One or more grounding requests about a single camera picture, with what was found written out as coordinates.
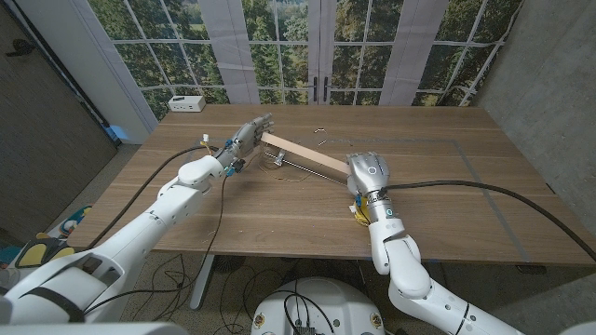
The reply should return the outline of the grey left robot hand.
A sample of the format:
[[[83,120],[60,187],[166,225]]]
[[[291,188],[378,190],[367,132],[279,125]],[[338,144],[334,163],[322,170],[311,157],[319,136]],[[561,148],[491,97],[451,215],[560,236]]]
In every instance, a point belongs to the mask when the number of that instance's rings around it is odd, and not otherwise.
[[[264,114],[252,119],[244,124],[229,139],[223,149],[215,154],[223,168],[230,168],[237,160],[250,155],[259,145],[264,133],[270,133],[274,122],[271,120],[272,114]]]

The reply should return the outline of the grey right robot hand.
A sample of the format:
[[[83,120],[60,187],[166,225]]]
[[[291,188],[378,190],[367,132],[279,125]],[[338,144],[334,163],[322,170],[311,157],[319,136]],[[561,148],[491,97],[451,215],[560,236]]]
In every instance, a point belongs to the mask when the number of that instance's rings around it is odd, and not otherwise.
[[[375,152],[349,154],[346,162],[350,169],[347,188],[352,195],[361,195],[370,202],[384,199],[381,189],[388,186],[390,177],[386,160]]]

